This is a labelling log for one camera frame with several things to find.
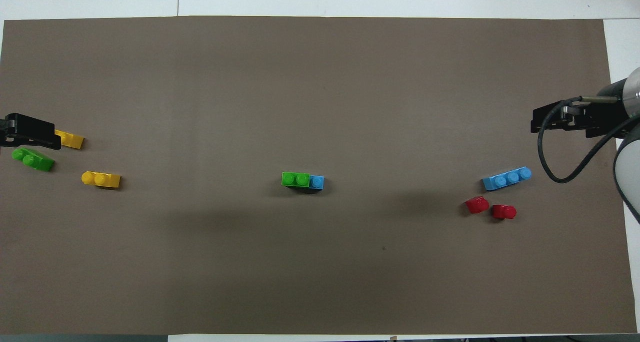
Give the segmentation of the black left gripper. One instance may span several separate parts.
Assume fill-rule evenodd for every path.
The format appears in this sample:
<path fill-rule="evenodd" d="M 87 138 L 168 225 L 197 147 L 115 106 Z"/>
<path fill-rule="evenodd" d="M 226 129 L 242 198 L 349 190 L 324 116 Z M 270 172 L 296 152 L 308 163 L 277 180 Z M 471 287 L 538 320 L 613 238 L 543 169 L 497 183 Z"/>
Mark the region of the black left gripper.
<path fill-rule="evenodd" d="M 29 138 L 53 139 L 34 140 Z M 32 118 L 24 114 L 11 113 L 0 120 L 0 146 L 10 148 L 36 146 L 51 150 L 60 150 L 62 144 L 60 136 L 55 135 L 55 126 L 53 123 Z"/>

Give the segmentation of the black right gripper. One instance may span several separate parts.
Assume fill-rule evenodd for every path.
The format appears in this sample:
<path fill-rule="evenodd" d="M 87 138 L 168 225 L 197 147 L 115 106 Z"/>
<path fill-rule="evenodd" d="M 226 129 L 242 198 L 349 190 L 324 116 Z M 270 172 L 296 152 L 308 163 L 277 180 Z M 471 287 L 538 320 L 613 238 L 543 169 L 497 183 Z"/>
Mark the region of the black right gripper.
<path fill-rule="evenodd" d="M 531 133 L 538 134 L 543 129 L 585 130 L 587 138 L 608 134 L 614 127 L 629 118 L 622 102 L 624 86 L 626 86 L 626 79 L 604 87 L 595 96 L 582 96 L 578 105 L 572 105 L 578 109 L 578 114 L 572 116 L 572 125 L 570 125 L 570 118 L 567 118 L 563 112 L 566 102 L 550 103 L 534 109 L 531 119 Z M 560 106 L 560 109 L 552 113 L 549 121 L 544 123 L 546 116 L 557 106 Z"/>

